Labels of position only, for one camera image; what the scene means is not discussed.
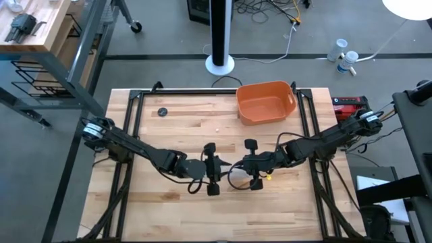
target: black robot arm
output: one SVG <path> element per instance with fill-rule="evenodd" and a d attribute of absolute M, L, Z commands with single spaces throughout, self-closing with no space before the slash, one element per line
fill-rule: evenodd
<path fill-rule="evenodd" d="M 351 141 L 355 136 L 371 136 L 377 134 L 382 123 L 372 111 L 360 110 L 344 122 L 322 131 L 313 137 L 302 137 L 279 144 L 275 150 L 255 154 L 258 149 L 257 142 L 253 139 L 245 140 L 245 147 L 250 149 L 250 154 L 235 163 L 228 172 L 222 172 L 222 165 L 231 165 L 214 155 L 216 146 L 214 143 L 205 145 L 203 154 L 207 156 L 204 161 L 187 159 L 187 155 L 175 150 L 154 148 L 145 142 L 126 134 L 115 127 L 113 120 L 108 118 L 94 118 L 85 120 L 83 138 L 85 145 L 94 151 L 107 149 L 109 156 L 120 163 L 127 163 L 133 154 L 148 159 L 157 171 L 178 178 L 192 178 L 201 181 L 205 176 L 209 179 L 207 194 L 219 195 L 217 182 L 224 175 L 228 175 L 231 186 L 240 190 L 260 190 L 263 188 L 260 172 L 272 173 L 274 169 L 290 168 L 304 163 L 309 157 L 321 160 L 330 160 L 337 147 Z M 248 175 L 253 176 L 250 187 L 237 188 L 230 181 L 232 169 L 243 169 Z"/>
<path fill-rule="evenodd" d="M 92 150 L 107 149 L 109 156 L 120 163 L 127 163 L 132 153 L 148 159 L 156 170 L 178 178 L 204 178 L 206 166 L 198 159 L 186 159 L 186 154 L 167 149 L 154 148 L 115 127 L 113 120 L 94 118 L 84 128 L 85 145 Z"/>
<path fill-rule="evenodd" d="M 304 163 L 309 157 L 328 161 L 333 158 L 339 146 L 345 145 L 356 136 L 377 134 L 382 126 L 376 113 L 359 110 L 342 123 L 310 138 L 302 137 L 281 144 L 277 143 L 274 152 L 263 152 L 256 155 L 257 142 L 253 139 L 246 139 L 245 147 L 250 149 L 250 154 L 235 163 L 232 169 L 243 169 L 248 175 L 253 176 L 253 179 L 247 188 L 235 187 L 230 181 L 230 174 L 228 174 L 228 182 L 236 189 L 260 190 L 263 188 L 262 179 L 259 178 L 260 172 L 270 174 L 274 169 L 294 167 Z M 283 134 L 295 135 L 286 132 L 280 134 L 279 137 Z"/>
<path fill-rule="evenodd" d="M 177 178 L 192 178 L 194 182 L 203 180 L 207 176 L 207 194 L 209 196 L 219 195 L 220 190 L 217 182 L 226 175 L 221 171 L 222 165 L 231 165 L 215 156 L 216 145 L 209 143 L 204 146 L 203 154 L 206 159 L 187 159 L 187 155 L 180 151 L 155 148 L 147 143 L 130 136 L 109 118 L 96 117 L 92 120 L 83 119 L 85 128 L 82 137 L 85 145 L 94 151 L 107 149 L 109 157 L 120 163 L 128 163 L 132 155 L 137 154 L 148 159 L 151 164 L 161 173 L 166 173 Z"/>

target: red power supply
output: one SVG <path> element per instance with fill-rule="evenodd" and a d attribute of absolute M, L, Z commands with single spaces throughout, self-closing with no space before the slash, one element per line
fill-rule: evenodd
<path fill-rule="evenodd" d="M 344 121 L 358 109 L 370 109 L 366 97 L 332 97 L 337 122 Z"/>

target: wooden tabletop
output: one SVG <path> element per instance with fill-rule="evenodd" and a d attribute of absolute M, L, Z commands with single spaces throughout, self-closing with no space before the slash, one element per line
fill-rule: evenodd
<path fill-rule="evenodd" d="M 37 22 L 45 21 L 46 24 L 39 28 L 36 36 L 28 35 L 21 44 L 13 41 L 5 42 L 6 36 L 11 30 L 11 23 L 17 14 L 10 11 L 4 3 L 0 9 L 0 23 L 2 23 L 0 27 L 0 52 L 51 50 L 71 0 L 22 0 L 22 2 L 27 1 L 29 4 L 23 13 L 31 14 Z"/>
<path fill-rule="evenodd" d="M 327 129 L 336 124 L 330 93 L 327 88 L 313 88 L 312 91 L 320 129 Z M 108 104 L 107 117 L 120 128 L 124 122 L 128 94 L 128 89 L 112 90 Z M 166 117 L 157 115 L 160 107 L 168 109 Z M 235 95 L 152 95 L 144 100 L 139 136 L 157 148 L 183 151 L 189 158 L 195 159 L 199 159 L 206 143 L 215 142 L 216 154 L 224 161 L 233 163 L 248 153 L 244 148 L 244 139 L 258 140 L 258 153 L 273 151 L 280 132 L 302 134 L 298 109 L 285 121 L 243 126 L 238 118 Z M 282 138 L 283 141 L 291 139 L 295 137 Z M 333 162 L 355 197 L 345 154 L 338 152 Z M 112 161 L 104 161 L 94 167 L 78 237 L 85 235 L 106 209 L 114 167 Z M 329 174 L 337 207 L 364 235 L 360 213 L 350 202 L 332 168 Z M 237 180 L 233 183 L 238 186 L 248 183 L 250 179 L 241 173 L 237 173 L 235 178 Z M 278 169 L 273 172 L 272 178 L 264 181 L 263 190 L 234 190 L 224 178 L 219 183 L 219 196 L 207 196 L 205 185 L 198 194 L 191 195 L 187 193 L 186 185 L 170 182 L 160 176 L 146 159 L 136 156 L 122 240 L 321 240 L 309 164 Z M 333 235 L 328 208 L 325 209 L 329 233 Z M 111 228 L 113 231 L 117 214 Z"/>

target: gray floor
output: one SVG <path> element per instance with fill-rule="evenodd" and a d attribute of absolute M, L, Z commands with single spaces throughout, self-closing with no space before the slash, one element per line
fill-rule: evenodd
<path fill-rule="evenodd" d="M 210 43 L 209 27 L 190 22 L 186 2 L 180 0 L 128 0 L 132 15 L 143 25 L 133 35 L 120 16 L 109 54 L 193 54 Z M 337 38 L 346 38 L 349 48 L 373 52 L 402 19 L 389 13 L 381 1 L 315 1 L 302 10 L 302 25 L 292 37 L 291 53 L 326 53 Z M 231 53 L 283 53 L 288 21 L 269 12 L 270 20 L 255 24 L 248 15 L 234 14 Z M 426 22 L 408 22 L 384 53 L 430 53 L 432 30 Z M 273 64 L 237 61 L 230 74 L 244 84 L 271 80 L 297 81 L 303 87 L 329 87 L 334 96 L 366 95 L 379 109 L 391 101 L 393 92 L 410 89 L 431 79 L 430 59 L 377 59 L 356 64 L 358 75 L 341 75 L 335 64 L 319 60 L 283 60 Z M 13 70 L 0 63 L 2 76 Z M 197 61 L 106 61 L 95 99 L 107 106 L 112 88 L 149 88 L 156 81 L 166 87 L 210 87 L 217 78 L 202 60 Z M 13 90 L 6 82 L 0 85 Z M 218 87 L 235 87 L 230 79 Z M 79 111 L 43 111 L 52 130 L 0 107 L 0 238 L 4 242 L 40 242 L 78 121 Z M 400 126 L 398 119 L 385 123 L 382 134 Z M 364 154 L 383 166 L 393 165 L 402 177 L 417 173 L 403 132 L 370 146 Z M 92 153 L 80 148 L 55 240 L 72 240 L 78 230 L 91 173 Z M 372 166 L 357 157 L 351 165 Z"/>

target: orange plastic bin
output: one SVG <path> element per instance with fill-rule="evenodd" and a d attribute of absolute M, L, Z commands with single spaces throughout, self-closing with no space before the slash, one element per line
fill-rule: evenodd
<path fill-rule="evenodd" d="M 282 121 L 296 108 L 291 87 L 284 81 L 241 86 L 236 96 L 240 119 L 247 126 Z"/>

